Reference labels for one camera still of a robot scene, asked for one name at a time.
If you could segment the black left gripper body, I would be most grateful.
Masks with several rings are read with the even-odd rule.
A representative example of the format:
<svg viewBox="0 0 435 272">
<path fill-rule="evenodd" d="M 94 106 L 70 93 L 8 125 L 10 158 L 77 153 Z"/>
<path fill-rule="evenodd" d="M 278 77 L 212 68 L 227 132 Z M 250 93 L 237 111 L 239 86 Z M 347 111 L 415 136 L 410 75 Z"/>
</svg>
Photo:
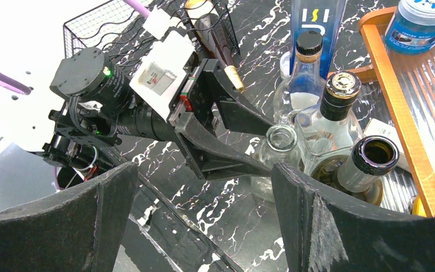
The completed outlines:
<svg viewBox="0 0 435 272">
<path fill-rule="evenodd" d="M 100 49 L 85 48 L 63 59 L 50 89 L 65 101 L 48 116 L 55 123 L 54 134 L 42 157 L 50 165 L 108 170 L 110 162 L 100 149 L 120 145 L 121 136 L 128 135 L 175 143 L 196 176 L 211 179 L 207 153 L 195 143 L 204 128 L 196 128 L 188 112 L 180 115 L 179 126 L 166 122 Z"/>
</svg>

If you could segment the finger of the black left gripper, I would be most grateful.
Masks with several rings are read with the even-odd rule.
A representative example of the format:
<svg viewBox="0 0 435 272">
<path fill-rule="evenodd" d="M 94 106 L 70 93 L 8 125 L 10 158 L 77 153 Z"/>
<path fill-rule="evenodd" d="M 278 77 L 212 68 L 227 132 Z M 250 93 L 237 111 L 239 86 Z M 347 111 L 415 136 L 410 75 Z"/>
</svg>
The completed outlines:
<svg viewBox="0 0 435 272">
<path fill-rule="evenodd" d="M 175 127 L 176 144 L 199 179 L 270 176 L 270 167 L 238 152 L 213 136 L 194 114 L 185 112 Z"/>
<path fill-rule="evenodd" d="M 272 126 L 264 114 L 235 89 L 217 59 L 203 59 L 204 88 L 216 104 L 226 129 L 254 135 L 265 135 Z"/>
</svg>

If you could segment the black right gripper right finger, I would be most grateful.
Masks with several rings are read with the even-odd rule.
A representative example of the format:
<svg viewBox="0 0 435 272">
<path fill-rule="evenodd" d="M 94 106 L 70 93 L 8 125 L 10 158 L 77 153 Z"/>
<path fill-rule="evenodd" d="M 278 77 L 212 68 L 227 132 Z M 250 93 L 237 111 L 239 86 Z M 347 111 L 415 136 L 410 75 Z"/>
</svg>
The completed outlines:
<svg viewBox="0 0 435 272">
<path fill-rule="evenodd" d="M 271 181 L 290 271 L 435 271 L 435 218 L 371 205 L 287 164 Z"/>
</svg>

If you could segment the clear round glass bottle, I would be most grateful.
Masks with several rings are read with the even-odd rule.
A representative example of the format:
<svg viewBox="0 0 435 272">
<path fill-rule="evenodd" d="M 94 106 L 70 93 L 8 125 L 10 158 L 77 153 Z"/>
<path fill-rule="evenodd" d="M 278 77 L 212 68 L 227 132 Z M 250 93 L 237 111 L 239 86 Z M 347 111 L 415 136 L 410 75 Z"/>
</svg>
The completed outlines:
<svg viewBox="0 0 435 272">
<path fill-rule="evenodd" d="M 289 79 L 282 81 L 273 97 L 273 119 L 276 124 L 292 124 L 290 113 L 318 103 L 324 89 L 320 76 L 323 37 L 316 31 L 299 34 L 295 42 L 295 60 Z"/>
</svg>

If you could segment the clear bottle with cork stopper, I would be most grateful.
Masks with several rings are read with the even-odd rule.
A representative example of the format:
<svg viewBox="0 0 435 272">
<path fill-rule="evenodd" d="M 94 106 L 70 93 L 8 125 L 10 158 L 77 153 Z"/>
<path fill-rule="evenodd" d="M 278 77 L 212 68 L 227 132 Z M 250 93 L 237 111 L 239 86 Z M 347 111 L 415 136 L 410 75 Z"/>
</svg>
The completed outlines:
<svg viewBox="0 0 435 272">
<path fill-rule="evenodd" d="M 292 126 L 273 125 L 267 130 L 251 157 L 269 168 L 272 168 L 275 163 L 298 166 L 300 154 L 297 143 L 297 133 Z M 255 197 L 269 203 L 275 202 L 270 175 L 252 176 L 250 186 Z"/>
</svg>

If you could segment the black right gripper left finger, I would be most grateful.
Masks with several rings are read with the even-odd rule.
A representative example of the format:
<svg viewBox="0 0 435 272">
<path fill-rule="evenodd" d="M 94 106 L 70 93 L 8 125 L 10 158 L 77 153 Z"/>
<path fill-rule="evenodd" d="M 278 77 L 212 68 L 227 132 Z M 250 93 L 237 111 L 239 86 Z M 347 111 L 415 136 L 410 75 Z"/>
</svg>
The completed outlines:
<svg viewBox="0 0 435 272">
<path fill-rule="evenodd" d="M 138 175 L 127 162 L 0 212 L 0 271 L 112 271 Z"/>
</svg>

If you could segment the clear bottle with orange label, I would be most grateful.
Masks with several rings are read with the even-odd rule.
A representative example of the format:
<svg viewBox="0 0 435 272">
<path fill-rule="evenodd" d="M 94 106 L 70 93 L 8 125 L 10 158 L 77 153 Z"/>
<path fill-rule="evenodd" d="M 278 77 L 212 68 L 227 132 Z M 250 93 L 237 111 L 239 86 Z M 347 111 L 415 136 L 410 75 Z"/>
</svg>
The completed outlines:
<svg viewBox="0 0 435 272">
<path fill-rule="evenodd" d="M 350 71 L 333 73 L 320 102 L 294 117 L 303 172 L 311 175 L 318 164 L 333 155 L 348 155 L 364 137 L 352 110 L 361 90 L 360 78 Z"/>
</svg>

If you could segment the dark green wine bottle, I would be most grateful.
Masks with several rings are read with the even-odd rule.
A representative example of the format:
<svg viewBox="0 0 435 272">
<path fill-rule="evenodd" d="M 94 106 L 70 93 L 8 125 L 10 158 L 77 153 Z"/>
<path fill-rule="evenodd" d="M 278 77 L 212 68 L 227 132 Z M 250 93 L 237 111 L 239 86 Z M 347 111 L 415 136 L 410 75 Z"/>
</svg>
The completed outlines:
<svg viewBox="0 0 435 272">
<path fill-rule="evenodd" d="M 382 176 L 396 167 L 399 158 L 398 147 L 392 140 L 372 135 L 359 140 L 348 154 L 324 159 L 309 175 L 345 194 L 379 206 L 383 199 Z"/>
</svg>

